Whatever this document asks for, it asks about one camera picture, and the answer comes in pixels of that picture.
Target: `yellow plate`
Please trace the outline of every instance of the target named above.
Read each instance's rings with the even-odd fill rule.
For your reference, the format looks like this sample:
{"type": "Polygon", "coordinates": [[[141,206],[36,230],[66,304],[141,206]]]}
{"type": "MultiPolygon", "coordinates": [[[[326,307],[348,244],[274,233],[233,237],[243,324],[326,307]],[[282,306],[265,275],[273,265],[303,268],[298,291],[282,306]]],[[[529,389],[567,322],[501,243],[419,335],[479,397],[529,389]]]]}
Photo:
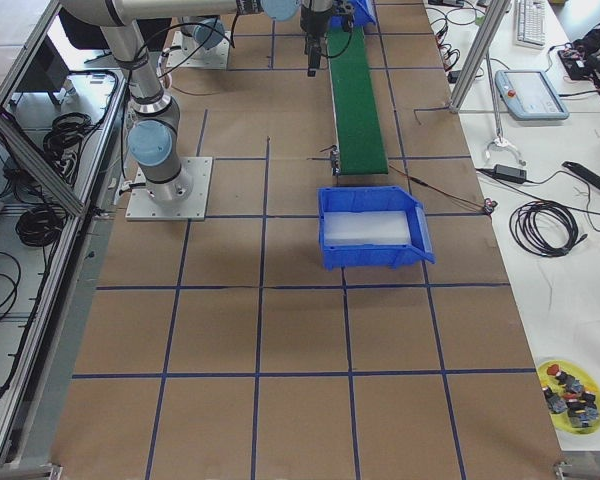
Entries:
{"type": "MultiPolygon", "coordinates": [[[[549,368],[554,363],[560,365],[560,370],[563,372],[567,372],[569,375],[573,375],[576,377],[582,385],[584,385],[585,390],[589,390],[596,395],[596,405],[598,406],[598,412],[600,412],[600,388],[598,384],[593,381],[593,379],[589,376],[587,372],[582,370],[580,367],[574,365],[571,362],[566,360],[551,360],[543,363],[538,367],[538,377],[540,377],[540,383],[543,385],[547,385],[553,390],[554,393],[562,396],[565,391],[564,388],[558,385],[558,381],[552,375],[547,373],[547,368],[549,368]]],[[[587,435],[589,433],[593,433],[600,428],[600,417],[596,420],[591,427],[587,428],[574,428],[571,426],[571,422],[569,422],[569,417],[567,416],[567,412],[564,413],[552,413],[551,420],[553,421],[553,426],[559,430],[564,432],[573,433],[575,435],[587,435]]]]}

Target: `gray floor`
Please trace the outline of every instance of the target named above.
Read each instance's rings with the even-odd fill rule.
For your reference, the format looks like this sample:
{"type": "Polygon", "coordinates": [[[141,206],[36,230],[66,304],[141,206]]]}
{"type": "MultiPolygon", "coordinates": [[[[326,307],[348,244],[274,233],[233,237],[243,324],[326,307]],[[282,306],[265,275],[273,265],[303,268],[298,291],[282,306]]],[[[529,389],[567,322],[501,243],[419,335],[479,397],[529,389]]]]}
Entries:
{"type": "Polygon", "coordinates": [[[553,5],[553,11],[571,41],[600,22],[600,0],[567,0],[564,5],[553,5]]]}

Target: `keyboard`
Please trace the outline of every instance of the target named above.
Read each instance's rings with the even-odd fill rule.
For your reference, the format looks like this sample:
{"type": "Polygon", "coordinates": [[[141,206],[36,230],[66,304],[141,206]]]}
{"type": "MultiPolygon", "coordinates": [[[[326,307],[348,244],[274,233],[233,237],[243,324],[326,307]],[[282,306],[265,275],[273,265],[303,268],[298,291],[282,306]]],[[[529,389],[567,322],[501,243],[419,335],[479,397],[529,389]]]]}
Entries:
{"type": "Polygon", "coordinates": [[[546,0],[514,0],[514,3],[513,43],[541,50],[545,44],[546,0]]]}

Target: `blue container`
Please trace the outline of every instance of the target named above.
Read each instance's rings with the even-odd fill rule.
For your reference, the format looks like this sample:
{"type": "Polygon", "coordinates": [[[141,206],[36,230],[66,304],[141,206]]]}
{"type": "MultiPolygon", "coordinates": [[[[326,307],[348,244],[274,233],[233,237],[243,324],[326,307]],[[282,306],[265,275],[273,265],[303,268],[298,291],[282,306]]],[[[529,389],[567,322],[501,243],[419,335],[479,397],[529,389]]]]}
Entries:
{"type": "Polygon", "coordinates": [[[320,248],[325,268],[387,265],[397,268],[421,260],[435,263],[422,204],[400,187],[336,187],[318,190],[320,248]],[[411,244],[325,245],[326,212],[402,211],[407,216],[411,244]]]}
{"type": "MultiPolygon", "coordinates": [[[[355,8],[353,17],[354,27],[364,27],[367,23],[376,25],[376,17],[373,14],[371,0],[349,0],[355,8]]],[[[340,28],[340,17],[331,18],[331,28],[340,28]]]]}

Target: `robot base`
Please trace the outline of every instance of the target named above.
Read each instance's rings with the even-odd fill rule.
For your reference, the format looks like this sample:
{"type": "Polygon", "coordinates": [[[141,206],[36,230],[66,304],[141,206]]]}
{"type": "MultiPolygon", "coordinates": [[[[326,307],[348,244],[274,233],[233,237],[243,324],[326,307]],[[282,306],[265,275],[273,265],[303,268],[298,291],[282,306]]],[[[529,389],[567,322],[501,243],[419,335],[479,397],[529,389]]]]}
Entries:
{"type": "MultiPolygon", "coordinates": [[[[231,32],[225,32],[225,36],[227,38],[231,38],[231,32]]],[[[172,47],[181,47],[182,46],[182,33],[176,32],[173,36],[172,47]]],[[[173,68],[176,65],[179,65],[185,58],[187,58],[187,53],[184,50],[173,50],[169,53],[169,59],[167,60],[167,68],[173,68]]],[[[227,40],[223,40],[218,44],[217,47],[212,48],[211,50],[205,50],[204,48],[200,49],[198,53],[196,53],[189,60],[180,65],[180,68],[189,67],[189,68],[204,68],[207,70],[226,70],[227,65],[229,63],[229,42],[227,40]]]]}
{"type": "MultiPolygon", "coordinates": [[[[158,203],[149,196],[144,188],[131,192],[127,207],[127,220],[204,220],[209,198],[209,184],[213,158],[183,157],[182,168],[193,177],[193,189],[183,200],[170,203],[158,203]]],[[[138,170],[135,182],[145,181],[144,174],[138,170]]]]}

